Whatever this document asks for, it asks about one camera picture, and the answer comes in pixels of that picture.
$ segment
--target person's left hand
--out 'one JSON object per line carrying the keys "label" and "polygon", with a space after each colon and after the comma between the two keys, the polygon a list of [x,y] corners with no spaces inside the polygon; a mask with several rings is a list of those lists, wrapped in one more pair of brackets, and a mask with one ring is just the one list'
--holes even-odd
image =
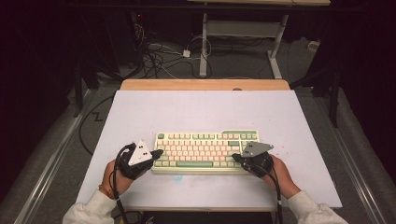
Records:
{"label": "person's left hand", "polygon": [[[105,173],[103,175],[102,185],[100,191],[102,191],[105,195],[109,198],[114,199],[113,195],[113,171],[114,171],[114,163],[115,160],[110,161],[105,169]],[[117,170],[116,174],[116,184],[117,184],[117,191],[119,195],[124,193],[129,187],[131,187],[134,181],[130,178],[125,177],[120,170]]]}

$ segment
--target table leg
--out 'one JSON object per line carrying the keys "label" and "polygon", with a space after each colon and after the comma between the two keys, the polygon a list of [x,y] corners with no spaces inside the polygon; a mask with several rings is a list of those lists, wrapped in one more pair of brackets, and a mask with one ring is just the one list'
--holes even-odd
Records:
{"label": "table leg", "polygon": [[202,22],[202,50],[201,50],[201,62],[199,66],[199,76],[206,77],[206,60],[207,60],[207,49],[206,49],[206,38],[207,38],[207,13],[204,13],[204,19]]}
{"label": "table leg", "polygon": [[277,66],[277,62],[276,62],[276,53],[277,53],[277,50],[279,49],[280,41],[282,40],[282,35],[283,35],[283,32],[285,31],[286,22],[288,21],[288,17],[289,17],[289,15],[284,15],[282,17],[282,22],[279,24],[279,27],[276,32],[274,49],[268,50],[268,60],[271,64],[271,69],[273,70],[274,78],[282,78],[282,76],[280,75],[279,67]]}

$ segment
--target table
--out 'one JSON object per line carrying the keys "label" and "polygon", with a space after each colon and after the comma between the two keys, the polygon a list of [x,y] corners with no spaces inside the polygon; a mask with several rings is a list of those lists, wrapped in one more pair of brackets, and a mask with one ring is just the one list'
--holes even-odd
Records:
{"label": "table", "polygon": [[[180,85],[184,91],[175,91]],[[279,91],[270,91],[275,86]],[[234,88],[243,91],[230,91]],[[298,99],[284,80],[125,80],[77,202],[90,199],[106,163],[132,141],[143,139],[153,148],[155,133],[164,129],[220,132],[231,128],[258,130],[262,142],[275,146],[270,152],[288,165],[298,186],[318,203],[342,206]],[[125,209],[141,211],[276,210],[276,194],[252,175],[155,175],[148,171],[121,199]]]}
{"label": "table", "polygon": [[[328,6],[330,0],[190,0],[193,2],[228,3],[228,4],[253,4],[253,5],[283,5],[283,6]],[[276,54],[286,28],[289,15],[283,15],[281,22],[257,22],[257,21],[210,21],[207,13],[204,13],[202,32],[202,53],[200,61],[200,77],[206,77],[207,65],[207,36],[230,35],[252,37],[274,37],[275,44],[272,50],[267,51],[268,61],[274,74],[274,78],[282,78],[276,62]]]}

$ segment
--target space bar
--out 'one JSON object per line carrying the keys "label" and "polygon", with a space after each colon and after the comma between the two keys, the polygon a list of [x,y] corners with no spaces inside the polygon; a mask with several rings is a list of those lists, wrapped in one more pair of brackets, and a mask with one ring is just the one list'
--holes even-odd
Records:
{"label": "space bar", "polygon": [[177,167],[213,167],[213,161],[178,161]]}

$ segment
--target white table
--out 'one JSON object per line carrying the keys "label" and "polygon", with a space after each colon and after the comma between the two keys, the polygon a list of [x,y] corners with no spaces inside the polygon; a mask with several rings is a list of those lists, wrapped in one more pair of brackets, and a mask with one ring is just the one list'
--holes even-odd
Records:
{"label": "white table", "polygon": [[[318,203],[342,207],[294,91],[118,91],[77,202],[87,202],[119,150],[159,132],[254,129]],[[155,175],[121,195],[126,209],[275,211],[276,194],[252,175]]]}

